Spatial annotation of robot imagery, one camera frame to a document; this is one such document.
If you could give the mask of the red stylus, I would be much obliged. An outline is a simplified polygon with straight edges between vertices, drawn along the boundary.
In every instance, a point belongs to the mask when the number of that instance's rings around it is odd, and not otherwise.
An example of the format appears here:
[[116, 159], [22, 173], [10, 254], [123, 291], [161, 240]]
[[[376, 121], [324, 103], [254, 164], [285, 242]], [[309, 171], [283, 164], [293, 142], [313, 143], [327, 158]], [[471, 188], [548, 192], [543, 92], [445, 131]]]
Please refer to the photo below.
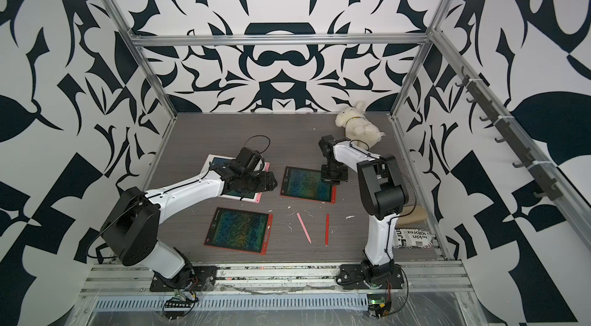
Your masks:
[[329, 229], [329, 224], [330, 224], [330, 215], [326, 214], [326, 219], [325, 219], [325, 246], [328, 247], [329, 245], [329, 235], [330, 235], [330, 229]]

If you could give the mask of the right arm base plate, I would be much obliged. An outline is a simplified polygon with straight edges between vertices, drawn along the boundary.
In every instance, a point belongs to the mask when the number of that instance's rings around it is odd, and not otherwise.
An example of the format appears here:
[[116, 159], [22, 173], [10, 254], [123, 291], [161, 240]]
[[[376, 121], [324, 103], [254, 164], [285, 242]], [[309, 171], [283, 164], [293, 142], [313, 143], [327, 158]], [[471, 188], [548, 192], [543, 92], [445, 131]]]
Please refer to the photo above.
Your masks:
[[368, 261], [361, 264], [341, 264], [336, 283], [345, 290], [361, 289], [402, 289], [406, 280], [398, 264], [393, 262], [372, 265]]

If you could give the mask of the pink white writing tablet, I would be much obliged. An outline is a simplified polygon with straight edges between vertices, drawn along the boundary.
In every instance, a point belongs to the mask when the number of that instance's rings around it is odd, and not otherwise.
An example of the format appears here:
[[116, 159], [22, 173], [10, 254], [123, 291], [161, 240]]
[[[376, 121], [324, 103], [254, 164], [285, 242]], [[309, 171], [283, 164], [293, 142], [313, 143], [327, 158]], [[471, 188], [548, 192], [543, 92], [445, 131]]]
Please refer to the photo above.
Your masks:
[[208, 155], [202, 172], [212, 168], [214, 172], [219, 173], [224, 182], [222, 198], [258, 204], [263, 192], [267, 191], [273, 182], [276, 183], [269, 171], [270, 164], [257, 155], [248, 158], [245, 167], [240, 161], [240, 158], [235, 161], [235, 158], [231, 157]]

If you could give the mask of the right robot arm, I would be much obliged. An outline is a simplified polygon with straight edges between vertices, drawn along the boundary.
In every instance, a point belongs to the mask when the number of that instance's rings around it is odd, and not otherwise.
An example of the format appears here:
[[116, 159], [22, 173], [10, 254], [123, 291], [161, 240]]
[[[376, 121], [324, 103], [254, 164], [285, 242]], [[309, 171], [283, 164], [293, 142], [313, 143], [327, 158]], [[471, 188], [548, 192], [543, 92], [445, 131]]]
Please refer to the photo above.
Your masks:
[[332, 135], [322, 137], [319, 146], [326, 158], [321, 167], [323, 181], [339, 184], [348, 181], [349, 171], [357, 173], [360, 199], [369, 215], [365, 259], [360, 265], [365, 280], [393, 274], [395, 224], [409, 201], [405, 175], [396, 159], [371, 153], [347, 138], [336, 139]]

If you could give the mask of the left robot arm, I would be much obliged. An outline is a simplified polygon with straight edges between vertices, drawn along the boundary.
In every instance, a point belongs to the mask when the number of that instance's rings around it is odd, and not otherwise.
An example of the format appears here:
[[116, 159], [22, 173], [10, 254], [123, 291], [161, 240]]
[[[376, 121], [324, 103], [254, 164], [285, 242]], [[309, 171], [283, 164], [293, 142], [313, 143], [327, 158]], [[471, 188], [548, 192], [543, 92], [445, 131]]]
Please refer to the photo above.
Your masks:
[[180, 251], [158, 239], [160, 224], [229, 191], [243, 197], [274, 190], [277, 180], [264, 165], [258, 151], [244, 147], [236, 158], [170, 186], [150, 191], [131, 187], [121, 193], [98, 237], [124, 266], [141, 264], [167, 287], [185, 289], [195, 278], [193, 266]]

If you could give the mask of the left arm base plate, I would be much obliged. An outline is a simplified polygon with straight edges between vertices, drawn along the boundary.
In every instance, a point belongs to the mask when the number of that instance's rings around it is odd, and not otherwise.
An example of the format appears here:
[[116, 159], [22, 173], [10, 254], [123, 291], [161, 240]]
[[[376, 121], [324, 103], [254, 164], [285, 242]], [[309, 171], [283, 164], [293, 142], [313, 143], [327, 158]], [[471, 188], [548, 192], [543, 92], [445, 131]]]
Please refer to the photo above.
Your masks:
[[155, 272], [149, 290], [151, 292], [172, 292], [173, 290], [209, 292], [215, 287], [218, 269], [216, 266], [183, 268], [172, 279], [163, 278], [163, 276]]

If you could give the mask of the red tablet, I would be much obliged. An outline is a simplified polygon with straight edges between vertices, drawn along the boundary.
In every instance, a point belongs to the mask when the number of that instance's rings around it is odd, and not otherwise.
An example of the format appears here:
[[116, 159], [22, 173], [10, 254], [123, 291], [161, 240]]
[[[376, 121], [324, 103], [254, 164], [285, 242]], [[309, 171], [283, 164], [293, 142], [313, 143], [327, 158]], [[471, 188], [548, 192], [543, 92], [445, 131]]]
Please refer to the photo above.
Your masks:
[[265, 255], [273, 215], [217, 207], [204, 242], [205, 246]]
[[321, 171], [287, 166], [280, 195], [289, 198], [335, 204], [336, 186], [321, 178]]

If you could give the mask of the pink stylus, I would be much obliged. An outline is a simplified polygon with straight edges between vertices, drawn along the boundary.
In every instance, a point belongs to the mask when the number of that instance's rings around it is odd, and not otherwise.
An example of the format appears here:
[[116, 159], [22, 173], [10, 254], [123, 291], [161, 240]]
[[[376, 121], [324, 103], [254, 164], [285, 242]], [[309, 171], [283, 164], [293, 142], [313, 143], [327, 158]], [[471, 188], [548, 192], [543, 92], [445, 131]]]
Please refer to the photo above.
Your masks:
[[299, 220], [299, 223], [301, 225], [301, 228], [303, 229], [303, 233], [306, 236], [306, 240], [309, 242], [309, 244], [312, 244], [312, 240], [311, 240], [311, 238], [309, 236], [309, 232], [307, 230], [307, 227], [305, 225], [305, 222], [303, 221], [303, 218], [302, 218], [301, 214], [298, 212], [298, 213], [296, 213], [296, 216], [297, 216], [297, 218]]

